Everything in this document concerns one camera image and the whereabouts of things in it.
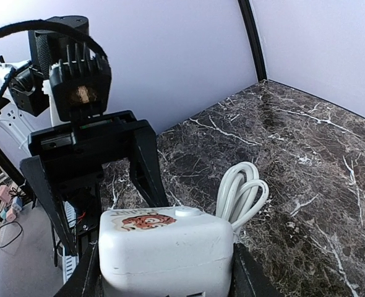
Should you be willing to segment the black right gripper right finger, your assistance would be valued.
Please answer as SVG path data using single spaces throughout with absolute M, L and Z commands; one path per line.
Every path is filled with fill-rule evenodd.
M 231 295 L 235 297 L 279 297 L 281 293 L 265 276 L 262 266 L 242 243 L 234 244 Z

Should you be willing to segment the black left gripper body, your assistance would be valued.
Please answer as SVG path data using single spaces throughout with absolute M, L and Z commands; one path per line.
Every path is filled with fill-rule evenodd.
M 82 124 L 63 124 L 36 131 L 28 137 L 32 156 L 40 157 L 50 185 L 61 192 L 87 187 L 103 178 L 105 163 L 128 159 L 131 180 L 143 184 L 152 152 L 155 131 L 131 111 L 107 114 Z

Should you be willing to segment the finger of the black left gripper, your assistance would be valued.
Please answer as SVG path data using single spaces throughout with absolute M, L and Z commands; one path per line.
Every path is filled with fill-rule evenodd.
M 168 207 L 160 174 L 155 131 L 149 123 L 141 123 L 132 132 L 132 154 L 129 176 L 149 207 Z
M 65 247 L 67 254 L 77 255 L 77 248 L 67 223 L 63 203 L 51 185 L 45 166 L 39 156 L 29 157 L 20 162 L 20 170 L 46 211 L 54 229 Z

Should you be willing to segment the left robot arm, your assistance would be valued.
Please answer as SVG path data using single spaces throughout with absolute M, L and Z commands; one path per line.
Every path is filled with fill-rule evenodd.
M 0 39 L 27 32 L 29 60 L 0 57 L 0 127 L 26 152 L 27 194 L 47 213 L 67 255 L 98 235 L 103 165 L 120 159 L 150 207 L 166 207 L 156 134 L 131 111 L 107 113 L 112 74 L 81 15 L 28 20 L 0 28 Z

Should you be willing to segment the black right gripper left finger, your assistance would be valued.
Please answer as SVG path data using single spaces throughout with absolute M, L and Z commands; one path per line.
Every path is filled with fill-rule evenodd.
M 90 243 L 71 277 L 55 297 L 100 296 L 100 264 L 98 243 Z

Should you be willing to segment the white plug with cable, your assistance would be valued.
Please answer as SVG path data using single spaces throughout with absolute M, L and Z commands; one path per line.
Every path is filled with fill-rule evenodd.
M 265 205 L 268 184 L 260 179 L 257 167 L 243 161 L 223 175 L 217 193 L 215 216 L 228 221 L 237 238 L 241 228 Z

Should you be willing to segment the white cube socket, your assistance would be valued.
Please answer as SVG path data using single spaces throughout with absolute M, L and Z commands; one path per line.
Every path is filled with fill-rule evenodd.
M 105 296 L 228 296 L 233 229 L 192 207 L 118 209 L 100 218 Z

